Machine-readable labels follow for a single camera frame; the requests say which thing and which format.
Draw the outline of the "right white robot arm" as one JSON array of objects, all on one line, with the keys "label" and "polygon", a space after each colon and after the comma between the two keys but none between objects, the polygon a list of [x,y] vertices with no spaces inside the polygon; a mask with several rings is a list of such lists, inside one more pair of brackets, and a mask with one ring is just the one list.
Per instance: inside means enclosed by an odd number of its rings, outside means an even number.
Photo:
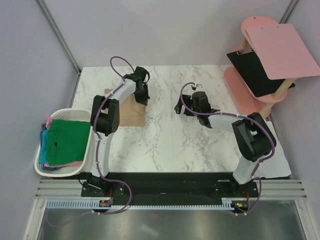
[{"label": "right white robot arm", "polygon": [[254,178],[260,164],[275,154],[277,142],[262,116],[257,112],[248,116],[220,112],[211,108],[203,91],[192,95],[181,93],[174,111],[180,114],[182,107],[186,116],[197,117],[202,126],[234,134],[241,157],[232,174],[234,181],[229,184],[229,191],[235,197],[242,196],[247,191],[246,183]]}]

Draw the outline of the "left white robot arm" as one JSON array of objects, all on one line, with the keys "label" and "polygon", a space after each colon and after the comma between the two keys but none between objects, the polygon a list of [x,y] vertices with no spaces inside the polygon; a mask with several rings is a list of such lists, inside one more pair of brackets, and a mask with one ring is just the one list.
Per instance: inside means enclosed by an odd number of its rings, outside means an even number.
[{"label": "left white robot arm", "polygon": [[137,66],[133,73],[126,74],[114,89],[105,95],[96,95],[93,99],[90,123],[95,137],[95,160],[91,172],[101,178],[109,173],[109,156],[114,133],[121,123],[120,106],[128,98],[139,107],[148,105],[148,81],[150,73]]}]

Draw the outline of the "beige t shirt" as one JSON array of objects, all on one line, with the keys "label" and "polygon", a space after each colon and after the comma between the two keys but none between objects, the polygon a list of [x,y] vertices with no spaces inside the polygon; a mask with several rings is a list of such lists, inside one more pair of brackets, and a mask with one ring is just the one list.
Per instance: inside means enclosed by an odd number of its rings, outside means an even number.
[{"label": "beige t shirt", "polygon": [[144,127],[146,125],[146,106],[137,103],[131,94],[119,105],[119,125],[121,127]]}]

